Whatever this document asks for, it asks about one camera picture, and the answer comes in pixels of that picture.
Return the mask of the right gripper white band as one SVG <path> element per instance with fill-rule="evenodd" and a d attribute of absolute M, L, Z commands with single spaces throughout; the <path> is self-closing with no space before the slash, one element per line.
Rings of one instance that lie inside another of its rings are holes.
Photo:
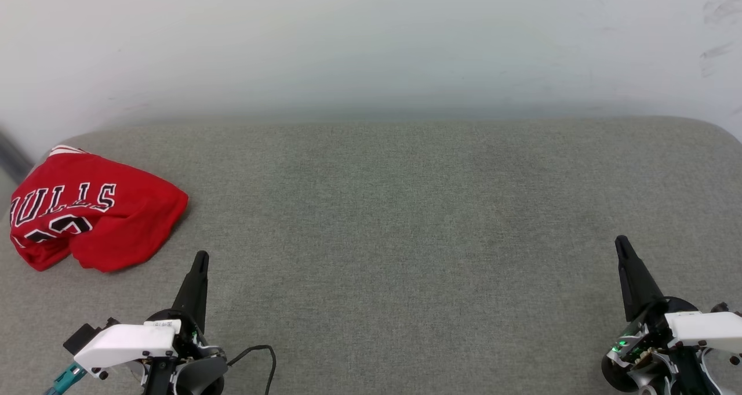
<path fill-rule="evenodd" d="M 719 303 L 710 313 L 667 297 L 625 235 L 614 241 L 625 320 L 605 355 L 605 380 L 636 394 L 735 394 L 712 374 L 708 356 L 740 364 L 740 313 Z"/>

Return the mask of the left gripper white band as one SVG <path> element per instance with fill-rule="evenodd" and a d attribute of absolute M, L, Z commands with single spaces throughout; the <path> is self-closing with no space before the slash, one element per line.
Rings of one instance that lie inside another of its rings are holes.
<path fill-rule="evenodd" d="M 198 251 L 172 309 L 141 324 L 110 318 L 104 327 L 84 324 L 74 334 L 74 361 L 103 380 L 126 366 L 144 394 L 220 394 L 228 364 L 224 350 L 206 341 L 209 253 Z"/>

